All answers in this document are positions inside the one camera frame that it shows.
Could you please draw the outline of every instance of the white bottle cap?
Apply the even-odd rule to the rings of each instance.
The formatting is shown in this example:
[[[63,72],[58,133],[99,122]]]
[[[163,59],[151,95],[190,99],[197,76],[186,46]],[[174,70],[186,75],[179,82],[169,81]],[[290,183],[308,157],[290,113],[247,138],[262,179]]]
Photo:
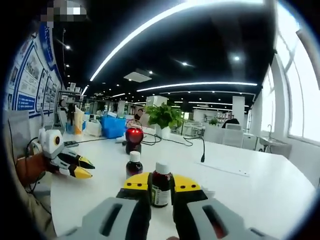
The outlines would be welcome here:
[[[156,162],[155,171],[158,174],[162,174],[162,175],[166,175],[166,174],[170,173],[169,166],[167,164],[165,164],[165,163],[162,163],[162,162]]]
[[[134,162],[134,163],[140,162],[140,152],[131,151],[130,152],[130,162]]]

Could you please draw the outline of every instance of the blue container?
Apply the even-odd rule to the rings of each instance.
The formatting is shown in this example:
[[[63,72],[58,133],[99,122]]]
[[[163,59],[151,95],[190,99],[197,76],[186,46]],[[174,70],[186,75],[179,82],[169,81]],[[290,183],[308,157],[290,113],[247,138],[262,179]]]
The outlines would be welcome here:
[[[68,133],[68,134],[75,134],[75,124],[73,124],[72,126],[71,126],[71,124],[70,123],[66,123],[66,132]]]
[[[126,131],[126,119],[103,116],[101,119],[102,135],[108,139],[122,137]]]

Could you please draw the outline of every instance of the bottle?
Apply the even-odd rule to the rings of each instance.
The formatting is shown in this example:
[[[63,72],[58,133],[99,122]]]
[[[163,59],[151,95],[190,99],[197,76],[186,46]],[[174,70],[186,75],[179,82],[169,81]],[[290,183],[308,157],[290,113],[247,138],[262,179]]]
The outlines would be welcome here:
[[[141,174],[143,172],[143,166],[140,162],[140,152],[131,151],[130,160],[125,166],[126,169],[126,179],[130,178],[133,175]]]
[[[171,173],[167,164],[157,162],[152,173],[152,199],[151,203],[156,208],[168,205],[170,197]]]

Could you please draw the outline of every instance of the air vent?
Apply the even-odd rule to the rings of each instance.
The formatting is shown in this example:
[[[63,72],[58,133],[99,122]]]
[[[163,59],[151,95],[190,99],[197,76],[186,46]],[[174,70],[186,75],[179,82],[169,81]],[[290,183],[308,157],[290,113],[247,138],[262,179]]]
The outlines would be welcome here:
[[[131,79],[132,81],[135,81],[137,83],[143,83],[152,79],[151,77],[143,75],[136,71],[131,72],[130,74],[128,74],[127,76],[124,76],[123,78],[128,80]]]

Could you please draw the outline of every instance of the black ceiling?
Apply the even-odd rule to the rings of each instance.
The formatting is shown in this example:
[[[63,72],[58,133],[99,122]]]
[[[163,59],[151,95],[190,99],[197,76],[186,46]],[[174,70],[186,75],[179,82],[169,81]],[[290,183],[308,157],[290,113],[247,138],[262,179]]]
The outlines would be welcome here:
[[[145,102],[147,96],[163,93],[172,101],[183,98],[193,102],[218,102],[220,99],[221,103],[232,103],[232,96],[239,96],[241,92],[246,105],[252,105],[252,94],[260,92],[274,54],[275,18],[271,6],[233,4],[219,8],[195,7],[175,13],[137,35],[90,82],[98,66],[126,36],[177,4],[172,0],[117,2],[90,1],[85,6],[86,21],[54,24],[55,57],[65,86],[69,82],[75,82],[82,89],[89,85],[87,96],[126,93],[112,100],[127,98],[134,102]],[[63,61],[64,29],[64,43],[70,45],[71,50],[64,51]],[[136,69],[152,71],[152,79],[138,83],[124,78]],[[161,85],[215,81],[257,83],[258,86],[195,85],[136,92]]]

